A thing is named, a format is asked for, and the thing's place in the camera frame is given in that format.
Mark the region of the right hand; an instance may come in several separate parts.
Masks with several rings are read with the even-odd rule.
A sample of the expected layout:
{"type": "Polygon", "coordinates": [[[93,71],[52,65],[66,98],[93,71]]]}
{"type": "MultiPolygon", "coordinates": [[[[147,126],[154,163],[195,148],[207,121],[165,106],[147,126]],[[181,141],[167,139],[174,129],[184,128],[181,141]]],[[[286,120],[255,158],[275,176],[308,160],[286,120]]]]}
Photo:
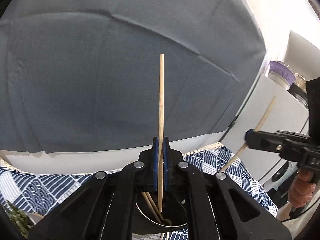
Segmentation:
{"type": "Polygon", "coordinates": [[[288,191],[288,201],[295,208],[304,207],[313,197],[316,184],[311,183],[313,174],[306,170],[299,170],[288,191]]]}

